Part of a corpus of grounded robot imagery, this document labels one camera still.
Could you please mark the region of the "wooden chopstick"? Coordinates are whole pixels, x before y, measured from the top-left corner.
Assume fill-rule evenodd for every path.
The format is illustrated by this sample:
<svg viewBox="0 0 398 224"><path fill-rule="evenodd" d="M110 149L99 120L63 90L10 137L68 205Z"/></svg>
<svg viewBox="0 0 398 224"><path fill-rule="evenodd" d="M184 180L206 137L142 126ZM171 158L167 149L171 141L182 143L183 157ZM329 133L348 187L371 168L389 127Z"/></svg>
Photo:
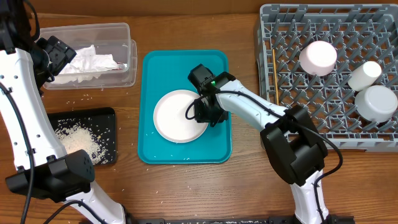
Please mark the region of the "wooden chopstick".
<svg viewBox="0 0 398 224"><path fill-rule="evenodd" d="M279 87L277 83L278 76L277 76L275 49L272 49L272 66L273 66L273 75L274 75L275 103L276 105L279 105Z"/></svg>

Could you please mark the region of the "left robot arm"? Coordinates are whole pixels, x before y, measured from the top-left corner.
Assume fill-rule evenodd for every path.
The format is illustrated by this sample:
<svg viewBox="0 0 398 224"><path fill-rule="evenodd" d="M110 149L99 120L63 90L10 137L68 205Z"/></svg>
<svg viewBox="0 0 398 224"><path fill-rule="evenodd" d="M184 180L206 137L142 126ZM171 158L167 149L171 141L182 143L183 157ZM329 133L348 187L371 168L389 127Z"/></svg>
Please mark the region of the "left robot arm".
<svg viewBox="0 0 398 224"><path fill-rule="evenodd" d="M41 38L40 27L27 17L31 7L29 1L1 1L1 116L17 171L6 179L7 187L27 200L72 206L92 223L134 223L96 183L87 152L68 154L50 124L40 89L76 53L56 37Z"/></svg>

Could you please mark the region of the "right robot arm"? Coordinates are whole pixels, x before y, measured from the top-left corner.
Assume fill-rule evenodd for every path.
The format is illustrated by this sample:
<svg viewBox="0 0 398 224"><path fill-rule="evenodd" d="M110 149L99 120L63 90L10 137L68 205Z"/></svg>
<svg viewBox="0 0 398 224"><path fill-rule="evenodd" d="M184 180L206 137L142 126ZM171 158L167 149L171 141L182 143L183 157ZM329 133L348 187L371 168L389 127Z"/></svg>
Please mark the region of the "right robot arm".
<svg viewBox="0 0 398 224"><path fill-rule="evenodd" d="M321 177L328 150L308 111L301 106L287 109L254 94L232 74L214 75L199 64L188 75L199 98L188 107L187 119L215 126L233 113L261 136L269 162L290 185L295 202L295 223L327 223Z"/></svg>

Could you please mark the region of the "red snack wrapper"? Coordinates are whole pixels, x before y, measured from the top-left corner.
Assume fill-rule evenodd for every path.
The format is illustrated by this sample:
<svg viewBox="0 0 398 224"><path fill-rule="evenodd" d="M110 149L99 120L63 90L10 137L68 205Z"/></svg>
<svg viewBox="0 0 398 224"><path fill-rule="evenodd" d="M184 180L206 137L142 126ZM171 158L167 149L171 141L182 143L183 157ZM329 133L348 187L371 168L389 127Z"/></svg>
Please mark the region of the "red snack wrapper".
<svg viewBox="0 0 398 224"><path fill-rule="evenodd" d="M116 67L112 68L111 70L125 70L127 69L126 63L118 63Z"/></svg>

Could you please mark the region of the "small white plate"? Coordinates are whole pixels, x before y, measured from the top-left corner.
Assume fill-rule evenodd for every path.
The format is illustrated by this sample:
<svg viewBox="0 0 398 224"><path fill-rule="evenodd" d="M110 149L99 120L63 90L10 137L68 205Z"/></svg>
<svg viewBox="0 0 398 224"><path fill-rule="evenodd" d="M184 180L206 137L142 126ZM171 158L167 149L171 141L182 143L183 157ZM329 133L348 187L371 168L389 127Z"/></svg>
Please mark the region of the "small white plate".
<svg viewBox="0 0 398 224"><path fill-rule="evenodd" d="M310 75L328 75L336 61L337 52L334 46L322 40L312 42L299 55L302 70Z"/></svg>

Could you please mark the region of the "white napkin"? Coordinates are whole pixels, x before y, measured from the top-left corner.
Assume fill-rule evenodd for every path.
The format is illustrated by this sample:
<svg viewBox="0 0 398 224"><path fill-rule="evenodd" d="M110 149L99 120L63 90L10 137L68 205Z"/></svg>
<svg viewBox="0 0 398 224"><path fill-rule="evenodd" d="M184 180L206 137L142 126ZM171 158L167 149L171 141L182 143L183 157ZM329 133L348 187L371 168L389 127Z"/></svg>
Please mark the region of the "white napkin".
<svg viewBox="0 0 398 224"><path fill-rule="evenodd" d="M94 55L90 58L89 69L92 72L104 72L119 69L118 63L113 59L112 54Z"/></svg>
<svg viewBox="0 0 398 224"><path fill-rule="evenodd" d="M77 81L81 76L76 73L86 73L91 69L91 59L96 55L95 46L82 48L76 51L76 56L55 77L53 84L65 84Z"/></svg>

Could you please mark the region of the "white cup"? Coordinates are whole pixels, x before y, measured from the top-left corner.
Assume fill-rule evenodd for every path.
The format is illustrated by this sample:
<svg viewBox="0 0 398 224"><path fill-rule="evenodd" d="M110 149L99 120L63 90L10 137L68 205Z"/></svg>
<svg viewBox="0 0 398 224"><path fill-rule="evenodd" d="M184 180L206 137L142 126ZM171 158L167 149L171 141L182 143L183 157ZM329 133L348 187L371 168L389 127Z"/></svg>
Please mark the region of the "white cup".
<svg viewBox="0 0 398 224"><path fill-rule="evenodd" d="M367 61L351 72L348 85L354 91L361 91L370 87L380 76L381 66L374 61Z"/></svg>

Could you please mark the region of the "large white plate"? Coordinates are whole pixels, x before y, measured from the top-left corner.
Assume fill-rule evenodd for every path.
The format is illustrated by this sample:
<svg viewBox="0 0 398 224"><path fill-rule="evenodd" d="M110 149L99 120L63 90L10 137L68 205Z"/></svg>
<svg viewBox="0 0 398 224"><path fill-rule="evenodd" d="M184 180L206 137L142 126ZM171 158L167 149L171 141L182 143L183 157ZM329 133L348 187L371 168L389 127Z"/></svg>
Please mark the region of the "large white plate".
<svg viewBox="0 0 398 224"><path fill-rule="evenodd" d="M153 114L157 132L166 140L174 143L191 142L199 138L208 127L207 123L198 123L187 119L194 115L193 107L188 107L199 95L190 90L175 90L164 95L156 104Z"/></svg>

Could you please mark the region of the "grey small bowl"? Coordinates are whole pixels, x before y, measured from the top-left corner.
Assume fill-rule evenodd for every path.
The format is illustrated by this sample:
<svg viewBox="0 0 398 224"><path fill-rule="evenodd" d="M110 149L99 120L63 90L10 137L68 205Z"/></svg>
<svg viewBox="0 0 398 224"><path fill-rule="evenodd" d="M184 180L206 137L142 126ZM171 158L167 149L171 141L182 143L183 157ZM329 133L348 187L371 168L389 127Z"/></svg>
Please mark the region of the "grey small bowl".
<svg viewBox="0 0 398 224"><path fill-rule="evenodd" d="M383 123L391 119L396 111L397 96L385 86L374 85L360 91L354 103L364 119Z"/></svg>

